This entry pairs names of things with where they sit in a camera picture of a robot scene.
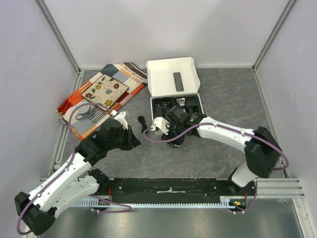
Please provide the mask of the silver black hair clipper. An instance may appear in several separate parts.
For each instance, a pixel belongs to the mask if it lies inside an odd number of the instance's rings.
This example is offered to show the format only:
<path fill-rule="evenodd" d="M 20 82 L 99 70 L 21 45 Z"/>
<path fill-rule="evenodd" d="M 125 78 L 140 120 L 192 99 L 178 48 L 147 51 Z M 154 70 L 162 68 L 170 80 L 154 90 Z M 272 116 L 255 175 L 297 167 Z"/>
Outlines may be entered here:
<path fill-rule="evenodd" d="M 176 99 L 177 105 L 180 107 L 186 106 L 186 99 L 185 98 L 178 98 Z"/>

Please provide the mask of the white cardboard clipper box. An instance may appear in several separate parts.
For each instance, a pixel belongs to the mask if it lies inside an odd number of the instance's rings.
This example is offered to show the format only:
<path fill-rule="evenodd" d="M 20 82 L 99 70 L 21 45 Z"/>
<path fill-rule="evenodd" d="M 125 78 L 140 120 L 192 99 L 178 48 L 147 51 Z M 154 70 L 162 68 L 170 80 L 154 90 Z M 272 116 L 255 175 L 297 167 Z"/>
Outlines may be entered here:
<path fill-rule="evenodd" d="M 204 112 L 192 57 L 149 60 L 146 69 L 152 119 L 164 118 L 174 106 L 188 113 Z"/>

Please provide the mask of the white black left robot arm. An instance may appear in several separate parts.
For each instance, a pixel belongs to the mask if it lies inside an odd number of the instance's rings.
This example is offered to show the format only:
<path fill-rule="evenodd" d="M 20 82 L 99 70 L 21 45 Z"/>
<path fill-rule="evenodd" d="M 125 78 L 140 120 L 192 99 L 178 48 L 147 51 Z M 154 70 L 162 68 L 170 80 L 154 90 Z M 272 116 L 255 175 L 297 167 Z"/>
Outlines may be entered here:
<path fill-rule="evenodd" d="M 24 222 L 30 233 L 41 235 L 72 202 L 91 194 L 107 193 L 108 176 L 91 168 L 111 150 L 128 151 L 140 144 L 126 119 L 108 119 L 98 131 L 82 140 L 71 157 L 44 183 L 28 193 L 20 192 L 15 196 L 19 216 L 17 232 L 27 235 L 20 230 L 20 223 Z"/>

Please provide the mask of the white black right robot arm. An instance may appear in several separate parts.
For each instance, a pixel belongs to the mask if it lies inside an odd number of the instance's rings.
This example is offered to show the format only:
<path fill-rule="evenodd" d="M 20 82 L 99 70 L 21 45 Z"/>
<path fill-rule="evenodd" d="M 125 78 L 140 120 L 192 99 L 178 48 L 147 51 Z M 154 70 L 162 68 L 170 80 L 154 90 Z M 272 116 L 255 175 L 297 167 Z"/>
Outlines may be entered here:
<path fill-rule="evenodd" d="M 198 112 L 188 113 L 173 107 L 164 117 L 157 117 L 153 125 L 162 132 L 162 140 L 180 146 L 186 135 L 212 139 L 244 153 L 246 161 L 234 170 L 227 182 L 228 192 L 240 194 L 245 186 L 257 178 L 268 178 L 281 156 L 281 148 L 265 127 L 256 130 L 228 125 Z"/>

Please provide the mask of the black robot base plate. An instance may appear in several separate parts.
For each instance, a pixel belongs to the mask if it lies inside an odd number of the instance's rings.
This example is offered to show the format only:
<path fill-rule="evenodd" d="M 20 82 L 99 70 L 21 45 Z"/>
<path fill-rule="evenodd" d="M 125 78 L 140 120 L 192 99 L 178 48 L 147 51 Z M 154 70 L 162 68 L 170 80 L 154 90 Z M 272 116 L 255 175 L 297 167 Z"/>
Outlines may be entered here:
<path fill-rule="evenodd" d="M 130 204 L 219 203 L 221 196 L 254 194 L 254 182 L 240 188 L 215 178 L 114 178 L 104 181 L 94 193 Z"/>

